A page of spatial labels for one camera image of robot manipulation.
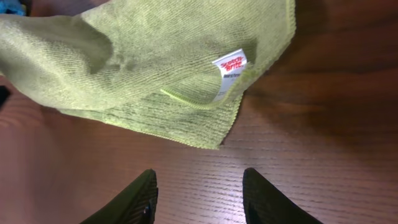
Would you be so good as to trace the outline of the green microfiber cloth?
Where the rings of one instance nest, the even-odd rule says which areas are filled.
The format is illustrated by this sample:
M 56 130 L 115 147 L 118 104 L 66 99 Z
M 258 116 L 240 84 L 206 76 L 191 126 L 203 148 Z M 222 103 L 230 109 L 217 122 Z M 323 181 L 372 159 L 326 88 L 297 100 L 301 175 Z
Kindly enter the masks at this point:
M 217 149 L 295 34 L 294 0 L 108 1 L 1 16 L 1 75 L 36 103 Z

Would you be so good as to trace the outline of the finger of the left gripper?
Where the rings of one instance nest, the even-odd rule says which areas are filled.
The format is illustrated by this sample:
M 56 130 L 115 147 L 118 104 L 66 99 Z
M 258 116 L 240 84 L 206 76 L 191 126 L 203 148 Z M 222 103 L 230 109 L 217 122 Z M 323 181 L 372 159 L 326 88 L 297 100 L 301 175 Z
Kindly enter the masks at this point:
M 3 107 L 7 99 L 10 97 L 11 92 L 6 86 L 0 86 L 0 108 Z

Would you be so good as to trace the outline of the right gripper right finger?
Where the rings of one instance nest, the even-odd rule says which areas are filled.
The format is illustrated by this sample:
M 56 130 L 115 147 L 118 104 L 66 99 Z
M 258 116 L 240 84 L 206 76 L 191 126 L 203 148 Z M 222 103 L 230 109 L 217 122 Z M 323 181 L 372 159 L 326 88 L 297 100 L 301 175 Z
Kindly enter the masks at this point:
M 243 206 L 247 224 L 322 224 L 252 167 L 243 174 Z

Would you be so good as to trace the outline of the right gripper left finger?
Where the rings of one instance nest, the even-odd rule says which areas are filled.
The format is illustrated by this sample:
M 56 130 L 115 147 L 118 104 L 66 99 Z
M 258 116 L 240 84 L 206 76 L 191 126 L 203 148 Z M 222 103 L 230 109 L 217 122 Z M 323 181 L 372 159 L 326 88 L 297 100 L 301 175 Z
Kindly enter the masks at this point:
M 81 224 L 154 224 L 158 196 L 156 173 L 147 169 Z

